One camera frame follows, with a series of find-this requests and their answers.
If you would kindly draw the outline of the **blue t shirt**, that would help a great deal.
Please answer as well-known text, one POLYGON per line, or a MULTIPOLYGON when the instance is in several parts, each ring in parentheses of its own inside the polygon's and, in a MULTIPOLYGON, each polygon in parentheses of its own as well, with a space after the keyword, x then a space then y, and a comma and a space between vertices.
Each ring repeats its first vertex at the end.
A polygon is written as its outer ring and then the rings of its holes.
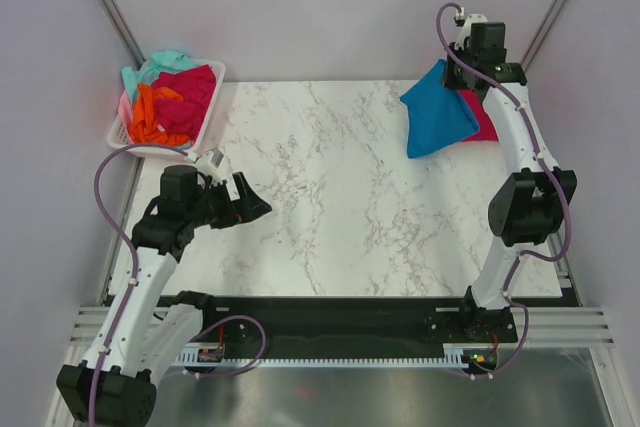
POLYGON ((446 61, 434 66, 400 101, 407 108, 407 156, 431 155, 480 131, 480 124, 463 96, 443 85, 446 61))

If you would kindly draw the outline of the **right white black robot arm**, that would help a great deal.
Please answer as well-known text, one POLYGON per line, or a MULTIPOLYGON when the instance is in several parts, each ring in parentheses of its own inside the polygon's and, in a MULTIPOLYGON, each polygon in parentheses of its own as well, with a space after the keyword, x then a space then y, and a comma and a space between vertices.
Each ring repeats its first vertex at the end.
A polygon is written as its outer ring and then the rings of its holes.
POLYGON ((488 207, 493 241, 483 268, 467 289, 458 328, 483 339, 511 305, 512 284, 523 258, 559 229, 569 229, 569 204, 577 188, 574 171, 562 169, 547 149, 534 119, 522 67, 506 60, 506 27, 481 14, 457 21, 447 46, 443 85, 470 90, 490 118, 509 175, 488 207))

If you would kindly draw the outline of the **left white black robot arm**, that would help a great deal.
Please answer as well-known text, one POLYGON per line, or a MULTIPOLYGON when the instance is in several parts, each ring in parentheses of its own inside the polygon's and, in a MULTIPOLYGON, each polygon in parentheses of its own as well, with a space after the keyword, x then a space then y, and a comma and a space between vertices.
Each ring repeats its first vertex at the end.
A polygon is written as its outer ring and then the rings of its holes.
POLYGON ((183 348, 208 340, 219 316, 212 296, 182 291, 156 328, 150 323, 165 285, 202 227, 226 229, 271 212, 241 172, 238 193, 211 169, 186 164, 164 169, 160 192, 134 225, 128 246, 132 266, 95 339, 76 365, 63 365, 57 388, 74 419, 88 426, 144 426, 158 386, 183 348))

